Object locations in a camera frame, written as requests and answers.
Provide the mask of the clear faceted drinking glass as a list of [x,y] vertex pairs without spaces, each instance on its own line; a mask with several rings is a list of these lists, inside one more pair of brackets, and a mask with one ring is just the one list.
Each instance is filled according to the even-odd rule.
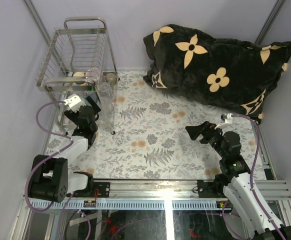
[[99,92],[100,92],[101,97],[108,98],[109,100],[113,99],[114,93],[113,93],[113,90],[108,82],[103,82],[99,86]]

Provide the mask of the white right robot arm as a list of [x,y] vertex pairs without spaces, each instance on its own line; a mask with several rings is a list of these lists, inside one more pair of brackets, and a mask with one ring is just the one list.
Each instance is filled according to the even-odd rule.
[[291,240],[291,226],[283,222],[269,207],[241,155],[239,134],[223,133],[214,123],[205,121],[198,126],[186,126],[191,140],[210,144],[221,157],[221,173],[213,180],[212,191],[226,197],[241,217],[252,240]]

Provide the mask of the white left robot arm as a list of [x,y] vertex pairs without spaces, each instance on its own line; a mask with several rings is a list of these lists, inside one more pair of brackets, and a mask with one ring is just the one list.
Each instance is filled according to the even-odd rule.
[[93,175],[83,171],[69,172],[68,163],[92,147],[101,108],[90,96],[82,98],[76,94],[61,103],[68,108],[64,115],[76,127],[71,136],[66,136],[70,141],[67,145],[51,155],[38,154],[33,159],[25,187],[29,198],[60,203],[68,194],[87,198],[96,192]]

